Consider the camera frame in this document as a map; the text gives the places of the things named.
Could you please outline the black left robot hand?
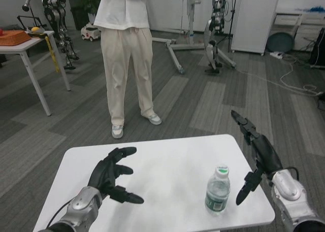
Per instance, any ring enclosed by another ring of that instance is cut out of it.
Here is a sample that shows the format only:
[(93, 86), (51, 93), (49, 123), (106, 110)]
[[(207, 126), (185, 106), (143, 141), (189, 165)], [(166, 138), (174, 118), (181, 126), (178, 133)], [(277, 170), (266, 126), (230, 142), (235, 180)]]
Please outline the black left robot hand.
[(94, 187), (102, 195), (102, 199), (109, 197), (119, 203), (143, 204), (144, 200), (140, 196), (129, 193), (126, 188), (117, 186), (116, 179), (121, 175), (131, 175), (134, 173), (130, 167), (119, 165), (118, 162), (130, 155), (135, 154), (135, 147), (115, 148), (107, 157), (99, 161), (91, 173), (88, 186)]

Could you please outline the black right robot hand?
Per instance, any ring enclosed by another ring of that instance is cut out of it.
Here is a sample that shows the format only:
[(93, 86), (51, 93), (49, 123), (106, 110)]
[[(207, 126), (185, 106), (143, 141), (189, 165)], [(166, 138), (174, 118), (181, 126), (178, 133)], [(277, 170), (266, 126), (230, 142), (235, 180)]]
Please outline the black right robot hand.
[(283, 169), (282, 163), (274, 147), (265, 135), (256, 131), (255, 125), (236, 111), (231, 111), (231, 116), (239, 125), (240, 131), (248, 146), (253, 149), (253, 158), (256, 162), (256, 170), (248, 172), (245, 183), (236, 197), (236, 205), (240, 205), (249, 195), (255, 191), (262, 181), (262, 175), (272, 178), (274, 173)]

